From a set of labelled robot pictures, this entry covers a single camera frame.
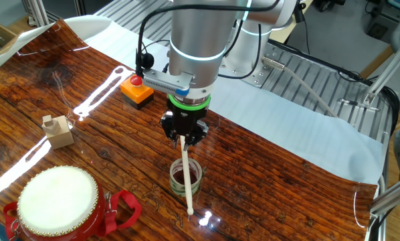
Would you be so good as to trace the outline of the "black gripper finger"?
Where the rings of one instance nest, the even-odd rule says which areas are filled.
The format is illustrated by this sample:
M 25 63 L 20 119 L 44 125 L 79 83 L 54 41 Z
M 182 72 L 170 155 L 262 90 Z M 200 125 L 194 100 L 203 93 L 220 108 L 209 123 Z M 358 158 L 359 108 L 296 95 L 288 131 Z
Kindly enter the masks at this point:
M 172 142 L 172 145 L 176 147 L 180 139 L 180 134 L 177 132 L 175 127 L 175 118 L 173 112 L 165 112 L 160 119 L 160 124 L 165 132 L 166 137 Z
M 197 121 L 193 129 L 186 135 L 186 146 L 194 146 L 207 136 L 209 127 L 203 121 Z

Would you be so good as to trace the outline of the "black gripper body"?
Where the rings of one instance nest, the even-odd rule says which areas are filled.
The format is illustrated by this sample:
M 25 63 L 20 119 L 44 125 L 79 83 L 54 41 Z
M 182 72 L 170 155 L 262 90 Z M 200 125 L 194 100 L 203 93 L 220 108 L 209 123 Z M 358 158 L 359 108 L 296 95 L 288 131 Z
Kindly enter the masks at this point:
M 169 110 L 173 113 L 172 125 L 175 129 L 191 129 L 192 126 L 201 118 L 206 117 L 206 108 L 199 110 L 184 110 L 171 106 Z

